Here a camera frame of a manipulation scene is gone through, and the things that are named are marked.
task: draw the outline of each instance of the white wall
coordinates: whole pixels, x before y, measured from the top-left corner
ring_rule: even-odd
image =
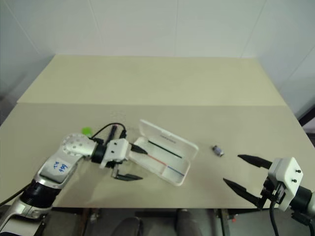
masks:
[[[257,57],[293,112],[315,102],[313,0],[0,0],[6,116],[54,54]]]

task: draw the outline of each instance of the black cable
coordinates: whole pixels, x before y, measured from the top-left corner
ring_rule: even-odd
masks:
[[[309,223],[309,228],[310,228],[310,233],[311,233],[311,236],[315,236],[312,221]]]
[[[116,129],[117,129],[117,125],[115,125],[115,124],[112,125],[112,128],[108,134],[108,137],[107,137],[106,141],[104,142],[105,147],[115,137]]]
[[[102,132],[105,128],[107,128],[108,126],[110,126],[110,125],[113,125],[113,124],[117,124],[117,125],[120,125],[125,131],[126,131],[126,127],[123,125],[123,124],[121,124],[121,123],[109,123],[109,124],[107,124],[107,125],[105,125],[103,128],[101,128],[99,131],[97,131],[95,134],[93,134],[93,136],[91,137],[91,138],[95,138],[95,136],[96,135],[98,135],[100,132]]]
[[[272,201],[272,202],[270,203],[269,215],[270,215],[270,220],[271,220],[272,228],[273,228],[274,231],[275,231],[275,235],[276,235],[276,236],[279,236],[278,228],[277,228],[276,221],[275,221],[275,213],[274,213],[275,204],[276,204],[275,201]]]
[[[27,187],[29,187],[29,185],[30,185],[30,183],[28,185],[26,185],[24,188],[22,188],[21,190],[19,190],[18,192],[16,192],[15,194],[13,194],[11,197],[9,197],[8,199],[6,199],[2,203],[0,203],[0,207],[2,207],[4,204],[10,202],[16,196],[20,195]]]

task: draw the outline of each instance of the beige table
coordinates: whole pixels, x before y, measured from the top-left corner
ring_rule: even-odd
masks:
[[[267,170],[240,153],[294,156],[302,185],[314,188],[314,148],[256,61],[58,56],[0,127],[0,201],[31,180],[66,134],[120,121],[134,141],[141,118],[199,146],[184,184],[174,187],[132,162],[123,171],[144,179],[123,182],[83,161],[55,206],[252,208],[222,180],[259,195]],[[225,156],[215,156],[213,144]]]

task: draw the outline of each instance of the small cylindrical object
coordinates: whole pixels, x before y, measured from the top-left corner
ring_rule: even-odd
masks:
[[[217,155],[217,156],[223,156],[224,152],[221,148],[219,148],[217,145],[212,147],[213,152]]]

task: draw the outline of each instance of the open plastic case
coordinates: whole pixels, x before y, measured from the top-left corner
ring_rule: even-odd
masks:
[[[131,151],[130,160],[175,186],[182,185],[198,146],[143,119],[139,129],[142,136],[134,144],[148,155]]]

